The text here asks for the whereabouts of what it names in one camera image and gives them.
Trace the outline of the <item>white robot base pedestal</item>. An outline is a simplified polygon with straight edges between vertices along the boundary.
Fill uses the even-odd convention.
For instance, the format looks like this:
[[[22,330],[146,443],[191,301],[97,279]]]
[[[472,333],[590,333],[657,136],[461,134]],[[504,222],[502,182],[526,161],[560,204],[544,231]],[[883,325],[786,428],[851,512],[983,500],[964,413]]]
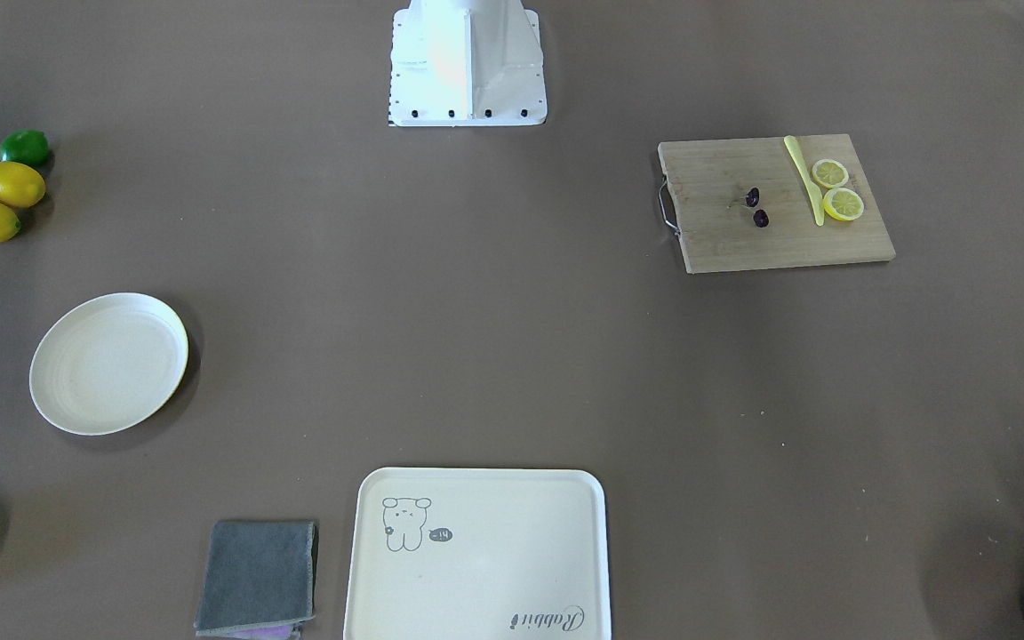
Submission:
[[[411,1],[393,16],[388,124],[546,122],[540,16],[520,1]]]

